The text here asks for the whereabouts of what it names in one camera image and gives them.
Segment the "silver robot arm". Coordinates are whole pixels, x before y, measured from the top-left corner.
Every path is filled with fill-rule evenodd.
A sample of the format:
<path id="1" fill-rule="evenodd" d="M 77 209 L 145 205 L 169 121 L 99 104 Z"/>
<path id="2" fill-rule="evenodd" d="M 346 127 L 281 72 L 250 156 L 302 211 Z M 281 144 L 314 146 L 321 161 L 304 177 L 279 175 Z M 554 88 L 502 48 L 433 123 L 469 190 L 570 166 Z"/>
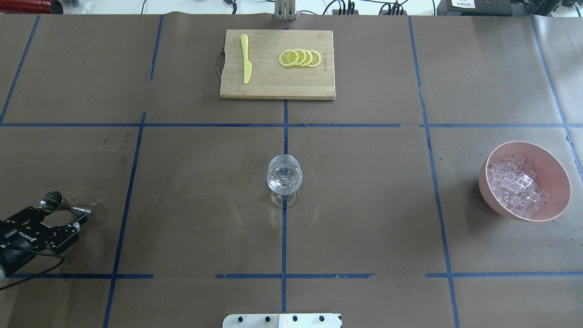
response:
<path id="1" fill-rule="evenodd" d="M 2 282 L 15 274 L 37 256 L 53 257 L 58 263 L 50 268 L 6 285 L 8 289 L 38 278 L 62 265 L 62 255 L 79 240 L 81 225 L 88 214 L 76 213 L 75 220 L 66 225 L 48 226 L 44 220 L 50 212 L 41 208 L 26 207 L 0 223 L 0 269 Z"/>

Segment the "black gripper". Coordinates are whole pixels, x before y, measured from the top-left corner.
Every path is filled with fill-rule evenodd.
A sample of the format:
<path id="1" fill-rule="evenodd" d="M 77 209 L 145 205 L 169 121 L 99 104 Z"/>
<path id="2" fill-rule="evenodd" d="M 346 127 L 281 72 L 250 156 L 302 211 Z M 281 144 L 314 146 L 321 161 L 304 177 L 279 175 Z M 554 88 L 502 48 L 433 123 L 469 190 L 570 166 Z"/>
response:
<path id="1" fill-rule="evenodd" d="M 62 255 L 79 241 L 81 225 L 88 215 L 73 214 L 74 220 L 63 226 L 44 223 L 50 213 L 41 208 L 27 207 L 1 222 L 2 269 L 21 269 L 42 251 Z"/>

